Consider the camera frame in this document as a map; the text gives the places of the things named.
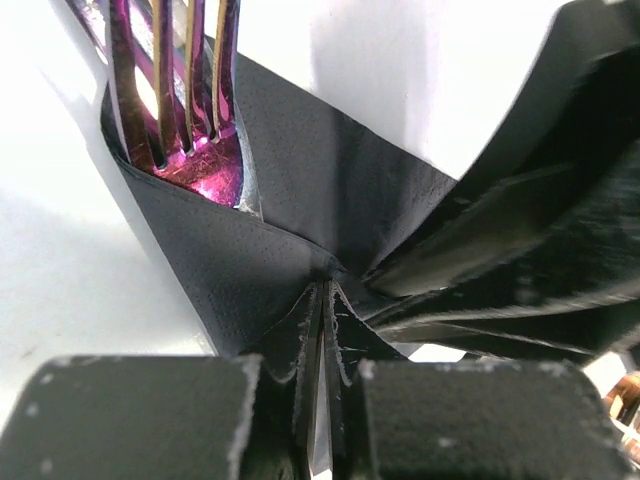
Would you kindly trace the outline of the black paper napkin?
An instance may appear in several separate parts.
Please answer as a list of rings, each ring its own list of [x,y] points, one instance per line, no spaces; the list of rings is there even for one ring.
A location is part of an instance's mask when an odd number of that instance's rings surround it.
[[[215,204],[128,164],[109,101],[105,141],[217,352],[256,343],[317,277],[359,277],[395,250],[454,180],[247,57],[237,101],[262,214]]]

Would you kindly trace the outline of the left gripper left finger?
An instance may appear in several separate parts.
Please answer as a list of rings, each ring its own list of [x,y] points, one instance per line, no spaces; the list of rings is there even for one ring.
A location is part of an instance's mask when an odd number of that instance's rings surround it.
[[[307,479],[320,288],[234,358],[67,356],[1,435],[5,479]]]

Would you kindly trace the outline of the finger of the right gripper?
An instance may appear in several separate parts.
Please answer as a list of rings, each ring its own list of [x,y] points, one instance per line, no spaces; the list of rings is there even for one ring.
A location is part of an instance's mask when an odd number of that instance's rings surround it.
[[[639,5],[555,15],[510,111],[368,276],[382,336],[585,363],[639,340]]]

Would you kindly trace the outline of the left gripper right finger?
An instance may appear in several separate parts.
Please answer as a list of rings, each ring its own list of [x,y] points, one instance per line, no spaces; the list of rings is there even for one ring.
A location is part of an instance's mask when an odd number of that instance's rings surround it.
[[[414,363],[323,292],[337,479],[626,479],[597,390],[567,362]]]

